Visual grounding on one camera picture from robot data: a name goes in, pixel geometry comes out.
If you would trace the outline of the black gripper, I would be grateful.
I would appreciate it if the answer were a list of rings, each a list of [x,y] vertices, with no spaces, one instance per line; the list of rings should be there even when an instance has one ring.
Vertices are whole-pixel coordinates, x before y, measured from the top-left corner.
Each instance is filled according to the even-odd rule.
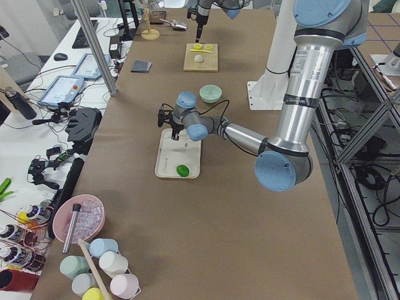
[[[184,129],[183,124],[178,124],[174,120],[170,120],[171,125],[171,139],[178,141],[179,140],[179,133]]]
[[[196,22],[197,22],[197,29],[196,29],[196,39],[195,39],[195,43],[199,43],[201,36],[202,36],[202,32],[203,32],[203,26],[206,25],[208,23],[208,19],[209,16],[206,15],[202,15],[202,14],[198,14],[196,16]]]

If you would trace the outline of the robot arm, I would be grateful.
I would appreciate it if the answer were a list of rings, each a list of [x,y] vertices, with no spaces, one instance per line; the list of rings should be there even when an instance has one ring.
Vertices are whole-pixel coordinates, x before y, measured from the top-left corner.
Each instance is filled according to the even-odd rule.
[[[209,15],[213,5],[221,8],[225,14],[234,19],[240,13],[240,10],[249,5],[251,1],[248,0],[233,0],[233,1],[212,1],[200,0],[194,1],[187,9],[187,18],[193,19],[197,23],[195,43],[199,43],[203,33],[203,27],[208,23]]]
[[[209,134],[228,139],[257,157],[254,172],[265,188],[275,192],[291,189],[313,170],[306,139],[332,55],[364,42],[368,6],[369,1],[294,2],[297,48],[274,137],[262,136],[223,116],[202,116],[196,109],[196,96],[189,91],[179,94],[169,114],[159,115],[158,124],[171,125],[173,140],[179,139],[182,130],[192,141]]]

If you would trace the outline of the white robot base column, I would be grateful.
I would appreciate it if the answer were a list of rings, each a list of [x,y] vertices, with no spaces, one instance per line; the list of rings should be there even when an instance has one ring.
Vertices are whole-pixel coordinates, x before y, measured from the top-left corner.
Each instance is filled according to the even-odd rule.
[[[251,110],[280,110],[289,81],[289,70],[296,50],[293,15],[294,1],[283,0],[277,17],[266,70],[257,81],[247,83]]]

